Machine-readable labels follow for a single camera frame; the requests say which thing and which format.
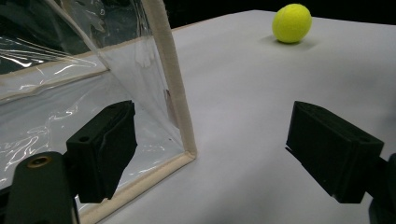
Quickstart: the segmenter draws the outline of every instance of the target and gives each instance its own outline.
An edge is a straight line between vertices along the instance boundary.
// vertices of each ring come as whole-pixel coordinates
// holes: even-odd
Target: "black background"
[[[320,1],[302,0],[164,0],[172,28],[229,13],[258,9],[278,11],[291,3],[305,5],[314,17],[344,21],[362,21],[396,25],[396,7],[392,1]]]

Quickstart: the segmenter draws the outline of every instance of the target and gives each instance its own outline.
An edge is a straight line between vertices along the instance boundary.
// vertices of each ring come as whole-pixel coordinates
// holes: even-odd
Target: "black mount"
[[[0,191],[0,223],[79,223],[82,203],[111,199],[137,147],[134,104],[109,105],[67,142],[67,152],[21,161],[12,186]]]
[[[396,221],[396,154],[379,157],[384,143],[317,105],[295,102],[287,150],[339,203],[373,196],[372,224]]]

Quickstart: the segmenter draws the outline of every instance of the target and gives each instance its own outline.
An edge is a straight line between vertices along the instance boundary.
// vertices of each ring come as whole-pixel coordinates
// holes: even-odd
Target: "clear plastic sheet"
[[[0,188],[19,161],[65,153],[73,133],[124,100],[138,147],[119,187],[184,151],[140,1],[6,1],[0,22]]]

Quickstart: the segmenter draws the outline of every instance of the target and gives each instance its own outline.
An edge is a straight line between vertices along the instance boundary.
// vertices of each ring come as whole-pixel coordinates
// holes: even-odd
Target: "yellow tennis ball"
[[[312,17],[308,8],[300,4],[282,7],[273,20],[273,33],[277,40],[284,43],[296,43],[308,34]]]

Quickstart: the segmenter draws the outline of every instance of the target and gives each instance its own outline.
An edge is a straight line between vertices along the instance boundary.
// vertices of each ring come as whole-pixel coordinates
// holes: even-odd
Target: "white tabletop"
[[[369,223],[330,197],[285,149],[294,101],[323,106],[396,152],[396,26],[314,18],[296,45],[274,12],[174,31],[198,159],[103,223]]]

